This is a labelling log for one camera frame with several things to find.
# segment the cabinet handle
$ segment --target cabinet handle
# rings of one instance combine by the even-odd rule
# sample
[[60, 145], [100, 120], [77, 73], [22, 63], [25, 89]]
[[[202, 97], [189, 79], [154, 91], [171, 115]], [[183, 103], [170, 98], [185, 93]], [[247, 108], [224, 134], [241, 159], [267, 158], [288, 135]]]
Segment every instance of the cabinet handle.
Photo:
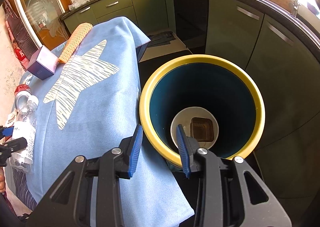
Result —
[[287, 38], [284, 34], [282, 34], [278, 29], [276, 29], [273, 25], [269, 24], [269, 28], [276, 33], [281, 39], [286, 41], [289, 45], [293, 46], [293, 41]]
[[87, 10], [89, 10], [89, 9], [90, 9], [90, 7], [87, 7], [87, 8], [85, 8], [84, 10], [81, 10], [80, 13], [85, 12], [85, 11], [87, 11]]
[[117, 2], [113, 2], [113, 3], [109, 4], [109, 5], [106, 5], [106, 7], [110, 7], [110, 6], [116, 5], [118, 3], [119, 3], [118, 1]]
[[237, 6], [237, 10], [242, 12], [243, 14], [251, 17], [251, 18], [254, 18], [255, 20], [259, 20], [259, 18], [260, 18], [259, 16], [255, 15], [255, 14], [252, 14], [251, 12], [249, 12], [249, 11], [243, 9], [243, 8], [240, 8], [238, 6]]

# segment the striped cloth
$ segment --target striped cloth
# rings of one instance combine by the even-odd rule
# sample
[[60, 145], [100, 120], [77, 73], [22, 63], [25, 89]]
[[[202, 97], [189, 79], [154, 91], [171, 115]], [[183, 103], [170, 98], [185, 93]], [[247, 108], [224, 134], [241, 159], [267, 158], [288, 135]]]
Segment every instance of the striped cloth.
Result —
[[26, 207], [33, 211], [36, 208], [37, 203], [29, 192], [26, 174], [17, 171], [14, 168], [12, 170], [14, 184], [16, 186], [16, 197], [18, 197], [18, 199], [23, 202]]

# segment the light blue towel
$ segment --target light blue towel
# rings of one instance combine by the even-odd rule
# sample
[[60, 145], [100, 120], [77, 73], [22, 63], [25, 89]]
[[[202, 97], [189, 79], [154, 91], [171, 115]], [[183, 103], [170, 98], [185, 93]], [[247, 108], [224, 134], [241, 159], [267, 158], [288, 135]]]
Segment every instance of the light blue towel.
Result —
[[[148, 41], [127, 18], [115, 18], [94, 26], [52, 77], [33, 77], [38, 125], [27, 184], [37, 202], [76, 156], [99, 157], [132, 136], [139, 123], [140, 98], [135, 48]], [[53, 50], [57, 56], [61, 51]], [[126, 226], [173, 227], [194, 214], [147, 140], [136, 173], [120, 180], [120, 190]]]

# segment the black clamp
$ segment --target black clamp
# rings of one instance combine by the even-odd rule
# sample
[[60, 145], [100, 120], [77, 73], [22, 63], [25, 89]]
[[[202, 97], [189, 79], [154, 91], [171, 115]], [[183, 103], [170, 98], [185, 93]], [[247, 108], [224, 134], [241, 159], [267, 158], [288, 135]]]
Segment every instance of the black clamp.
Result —
[[121, 141], [101, 157], [77, 156], [50, 187], [27, 220], [27, 227], [90, 226], [93, 177], [98, 177], [96, 226], [124, 227], [119, 178], [136, 171], [143, 130]]
[[291, 227], [291, 220], [262, 179], [241, 157], [217, 157], [177, 126], [186, 177], [200, 178], [194, 226]]
[[[12, 136], [13, 126], [3, 127], [0, 126], [0, 140], [4, 137]], [[0, 145], [0, 166], [7, 166], [6, 160], [11, 157], [11, 153], [22, 150], [27, 147], [27, 140], [19, 138], [11, 140], [5, 145]]]

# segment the kitchen cabinet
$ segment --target kitchen cabinet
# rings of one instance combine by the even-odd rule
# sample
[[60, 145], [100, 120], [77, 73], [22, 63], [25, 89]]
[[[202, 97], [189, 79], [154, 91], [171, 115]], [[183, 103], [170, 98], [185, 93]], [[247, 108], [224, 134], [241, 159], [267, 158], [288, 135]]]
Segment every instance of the kitchen cabinet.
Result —
[[246, 72], [260, 89], [266, 109], [258, 148], [287, 136], [320, 111], [319, 62], [267, 15]]
[[168, 28], [165, 0], [132, 0], [139, 28], [149, 33]]
[[85, 7], [63, 20], [70, 33], [72, 33], [81, 23], [88, 22], [93, 26], [97, 25], [97, 19], [91, 6]]
[[174, 2], [173, 0], [165, 0], [167, 7], [168, 25], [171, 31], [176, 33], [176, 19], [174, 16]]
[[130, 6], [132, 6], [131, 0], [99, 0], [91, 4], [93, 13], [97, 19]]
[[137, 20], [136, 14], [134, 13], [134, 9], [131, 6], [131, 7], [127, 7], [127, 8], [112, 12], [110, 14], [104, 15], [101, 18], [98, 18], [97, 21], [100, 24], [116, 17], [127, 17], [131, 21]]
[[245, 69], [257, 42], [263, 15], [236, 0], [209, 0], [205, 53]]
[[173, 0], [176, 34], [194, 54], [204, 54], [208, 0]]

